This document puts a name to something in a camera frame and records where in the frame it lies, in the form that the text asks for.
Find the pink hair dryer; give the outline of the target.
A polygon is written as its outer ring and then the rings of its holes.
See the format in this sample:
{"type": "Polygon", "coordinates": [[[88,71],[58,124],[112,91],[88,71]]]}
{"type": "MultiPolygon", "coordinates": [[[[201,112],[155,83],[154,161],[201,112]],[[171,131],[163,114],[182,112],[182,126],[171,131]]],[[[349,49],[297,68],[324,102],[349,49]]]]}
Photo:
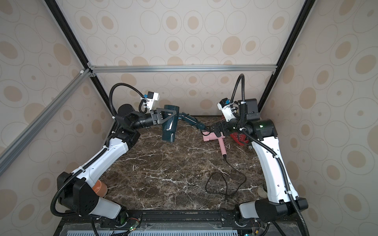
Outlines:
{"type": "Polygon", "coordinates": [[[204,132],[202,137],[203,137],[204,142],[217,140],[218,143],[219,143],[219,147],[220,147],[220,151],[221,151],[222,156],[226,157],[227,152],[226,152],[226,148],[225,148],[225,144],[224,144],[225,136],[223,136],[221,134],[220,137],[217,137],[216,134],[213,133],[213,132],[211,132],[211,133],[210,132],[204,132]]]}

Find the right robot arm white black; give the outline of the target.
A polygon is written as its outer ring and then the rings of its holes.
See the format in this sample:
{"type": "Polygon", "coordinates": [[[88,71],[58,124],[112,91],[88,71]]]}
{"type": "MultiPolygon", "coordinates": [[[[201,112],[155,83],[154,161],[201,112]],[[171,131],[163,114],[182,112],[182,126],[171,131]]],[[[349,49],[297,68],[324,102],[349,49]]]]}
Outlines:
{"type": "Polygon", "coordinates": [[[302,211],[308,208],[308,202],[298,195],[289,178],[274,123],[260,118],[256,99],[246,98],[244,74],[238,76],[231,99],[221,100],[218,109],[224,119],[213,125],[210,132],[217,137],[234,133],[245,135],[258,155],[266,182],[267,197],[239,204],[236,207],[237,217],[243,221],[255,218],[275,224],[284,216],[294,215],[299,221],[301,235],[308,236],[309,229],[302,215],[302,211]]]}

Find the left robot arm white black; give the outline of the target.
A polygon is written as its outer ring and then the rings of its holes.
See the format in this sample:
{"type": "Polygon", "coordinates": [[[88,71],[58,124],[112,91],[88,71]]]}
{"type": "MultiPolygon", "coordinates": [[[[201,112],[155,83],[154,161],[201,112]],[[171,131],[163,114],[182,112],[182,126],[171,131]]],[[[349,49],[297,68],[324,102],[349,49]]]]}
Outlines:
{"type": "Polygon", "coordinates": [[[63,172],[58,176],[57,192],[50,205],[54,216],[88,215],[111,219],[118,225],[125,224],[128,217],[126,209],[97,195],[93,187],[111,165],[135,146],[140,137],[140,129],[160,125],[163,130],[162,139],[174,142],[179,107],[165,105],[163,108],[153,109],[158,98],[157,93],[142,94],[126,83],[117,83],[111,88],[109,107],[116,129],[110,132],[102,149],[90,160],[73,172],[63,172]],[[113,94],[119,87],[127,87],[140,95],[139,111],[134,110],[130,104],[115,109],[113,94]]]}

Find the dark green hair dryer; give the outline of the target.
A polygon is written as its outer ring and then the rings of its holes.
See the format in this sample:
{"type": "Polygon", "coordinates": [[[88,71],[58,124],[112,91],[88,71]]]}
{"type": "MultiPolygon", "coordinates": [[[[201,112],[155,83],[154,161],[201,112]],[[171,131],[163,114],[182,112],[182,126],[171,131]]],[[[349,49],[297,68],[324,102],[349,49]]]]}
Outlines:
{"type": "MultiPolygon", "coordinates": [[[[173,108],[173,107],[178,107],[174,105],[165,105],[164,108],[173,108]]],[[[195,126],[197,129],[199,129],[201,132],[209,132],[209,128],[204,124],[201,123],[197,118],[192,117],[191,115],[187,113],[180,113],[178,115],[178,121],[184,121],[188,123],[191,126],[195,126]]],[[[173,143],[175,141],[175,135],[177,131],[177,124],[172,124],[172,123],[164,123],[162,124],[162,140],[173,143]]]]}

